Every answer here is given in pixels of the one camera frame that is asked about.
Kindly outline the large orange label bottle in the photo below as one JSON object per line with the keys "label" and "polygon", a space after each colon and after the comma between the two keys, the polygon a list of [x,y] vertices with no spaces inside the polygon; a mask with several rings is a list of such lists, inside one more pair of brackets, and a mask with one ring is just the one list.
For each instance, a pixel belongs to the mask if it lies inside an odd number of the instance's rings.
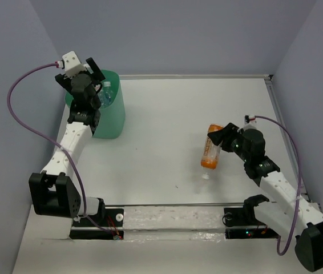
{"label": "large orange label bottle", "polygon": [[201,177],[204,180],[209,180],[210,173],[214,171],[218,165],[220,156],[220,147],[214,145],[210,137],[205,140],[204,152],[201,157],[200,165],[203,169]]}

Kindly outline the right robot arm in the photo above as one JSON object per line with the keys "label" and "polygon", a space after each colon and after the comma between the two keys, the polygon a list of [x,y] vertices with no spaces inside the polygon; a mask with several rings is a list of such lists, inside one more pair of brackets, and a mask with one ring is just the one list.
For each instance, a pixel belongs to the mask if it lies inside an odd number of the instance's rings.
{"label": "right robot arm", "polygon": [[225,152],[235,153],[244,163],[246,175],[265,195],[251,198],[253,204],[241,210],[246,223],[260,221],[278,235],[277,253],[287,253],[294,240],[294,252],[309,272],[323,268],[323,213],[293,187],[279,166],[265,154],[265,139],[256,128],[255,119],[248,119],[243,128],[232,123],[208,134],[212,143]]}

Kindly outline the green plastic bin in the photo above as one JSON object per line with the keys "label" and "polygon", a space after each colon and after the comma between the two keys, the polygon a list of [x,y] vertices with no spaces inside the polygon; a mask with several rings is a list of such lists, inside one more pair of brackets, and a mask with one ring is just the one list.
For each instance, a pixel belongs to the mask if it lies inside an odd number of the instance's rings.
{"label": "green plastic bin", "polygon": [[101,108],[99,93],[96,93],[87,75],[79,75],[72,80],[72,94],[67,92],[65,101],[69,107],[66,130],[76,132],[85,130],[90,136],[99,139],[117,138],[124,126],[126,111],[122,88],[117,73],[103,70],[106,77],[103,82],[111,82],[113,91],[112,103]]}

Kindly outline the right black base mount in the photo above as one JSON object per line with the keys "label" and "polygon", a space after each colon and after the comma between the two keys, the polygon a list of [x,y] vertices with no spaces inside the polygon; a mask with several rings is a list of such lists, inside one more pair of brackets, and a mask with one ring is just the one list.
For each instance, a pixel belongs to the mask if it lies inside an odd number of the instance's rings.
{"label": "right black base mount", "polygon": [[225,225],[225,238],[227,240],[278,238],[278,234],[266,224],[257,220],[248,220],[243,215],[242,207],[224,208],[221,221]]}

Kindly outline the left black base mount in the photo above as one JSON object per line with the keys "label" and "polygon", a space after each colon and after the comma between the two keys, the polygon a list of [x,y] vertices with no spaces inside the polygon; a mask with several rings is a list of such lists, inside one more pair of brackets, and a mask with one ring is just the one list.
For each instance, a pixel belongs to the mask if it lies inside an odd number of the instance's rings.
{"label": "left black base mount", "polygon": [[123,240],[124,209],[106,208],[105,216],[99,215],[72,221],[69,237],[73,240]]}

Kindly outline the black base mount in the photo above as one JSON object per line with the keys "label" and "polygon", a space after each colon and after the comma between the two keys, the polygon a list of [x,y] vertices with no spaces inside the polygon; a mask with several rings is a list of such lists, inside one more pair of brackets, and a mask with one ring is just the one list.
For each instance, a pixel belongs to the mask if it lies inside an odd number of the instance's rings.
{"label": "black base mount", "polygon": [[221,221],[225,225],[225,238],[227,240],[278,238],[278,234],[266,224],[257,220],[248,220],[243,215],[242,207],[224,208]]}
{"label": "black base mount", "polygon": [[73,240],[123,240],[124,209],[106,208],[105,216],[99,215],[72,221],[69,237]]}

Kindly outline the clear bottle blue cap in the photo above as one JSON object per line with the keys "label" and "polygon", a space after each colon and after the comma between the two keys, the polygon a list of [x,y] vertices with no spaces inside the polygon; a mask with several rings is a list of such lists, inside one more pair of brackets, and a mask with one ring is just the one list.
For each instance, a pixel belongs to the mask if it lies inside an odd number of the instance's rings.
{"label": "clear bottle blue cap", "polygon": [[106,81],[103,82],[102,89],[99,92],[99,99],[101,102],[101,108],[106,108],[111,105],[112,103],[112,87],[111,87],[111,82]]}

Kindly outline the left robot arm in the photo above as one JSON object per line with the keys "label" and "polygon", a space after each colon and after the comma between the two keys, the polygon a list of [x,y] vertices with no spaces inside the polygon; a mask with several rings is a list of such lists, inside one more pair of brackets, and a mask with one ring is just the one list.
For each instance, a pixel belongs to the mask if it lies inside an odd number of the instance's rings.
{"label": "left robot arm", "polygon": [[55,80],[73,97],[66,129],[50,161],[40,173],[29,178],[35,213],[38,215],[85,217],[92,225],[104,222],[104,201],[86,196],[84,186],[76,188],[72,177],[79,177],[76,164],[100,120],[98,93],[104,74],[92,58],[81,63],[75,53],[62,57],[64,74]]}

